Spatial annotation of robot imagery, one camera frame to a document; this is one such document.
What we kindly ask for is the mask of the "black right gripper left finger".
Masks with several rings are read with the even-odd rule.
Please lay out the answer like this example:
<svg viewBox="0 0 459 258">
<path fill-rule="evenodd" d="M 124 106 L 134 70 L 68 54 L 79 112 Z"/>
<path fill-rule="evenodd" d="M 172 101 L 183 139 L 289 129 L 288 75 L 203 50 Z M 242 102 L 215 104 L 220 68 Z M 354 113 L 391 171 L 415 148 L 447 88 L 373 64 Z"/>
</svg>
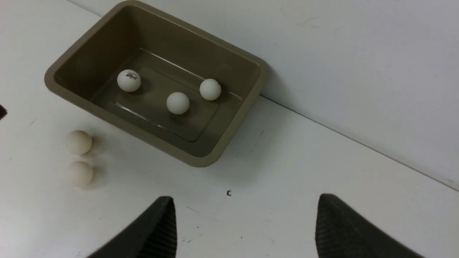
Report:
<svg viewBox="0 0 459 258">
<path fill-rule="evenodd" d="M 89 258 L 175 258 L 178 246 L 176 209 L 161 196 L 118 235 Z"/>
</svg>

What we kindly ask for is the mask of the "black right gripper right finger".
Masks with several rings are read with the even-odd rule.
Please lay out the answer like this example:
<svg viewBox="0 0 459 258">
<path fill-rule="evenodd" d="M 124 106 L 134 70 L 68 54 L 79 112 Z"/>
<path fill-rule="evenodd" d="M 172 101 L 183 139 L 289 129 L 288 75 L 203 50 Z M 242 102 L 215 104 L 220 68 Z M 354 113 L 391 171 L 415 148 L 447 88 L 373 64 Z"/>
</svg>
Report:
<svg viewBox="0 0 459 258">
<path fill-rule="evenodd" d="M 320 258 L 422 257 L 330 193 L 319 197 L 315 245 Z"/>
</svg>

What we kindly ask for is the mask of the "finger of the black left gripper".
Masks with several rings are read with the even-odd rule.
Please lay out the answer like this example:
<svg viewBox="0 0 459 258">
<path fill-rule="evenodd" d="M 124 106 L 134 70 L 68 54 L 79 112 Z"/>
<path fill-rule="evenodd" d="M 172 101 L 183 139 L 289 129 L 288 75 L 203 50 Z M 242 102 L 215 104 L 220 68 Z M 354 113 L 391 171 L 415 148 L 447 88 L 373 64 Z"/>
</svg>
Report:
<svg viewBox="0 0 459 258">
<path fill-rule="evenodd" d="M 0 120 L 2 120 L 7 115 L 7 110 L 0 105 Z"/>
</svg>

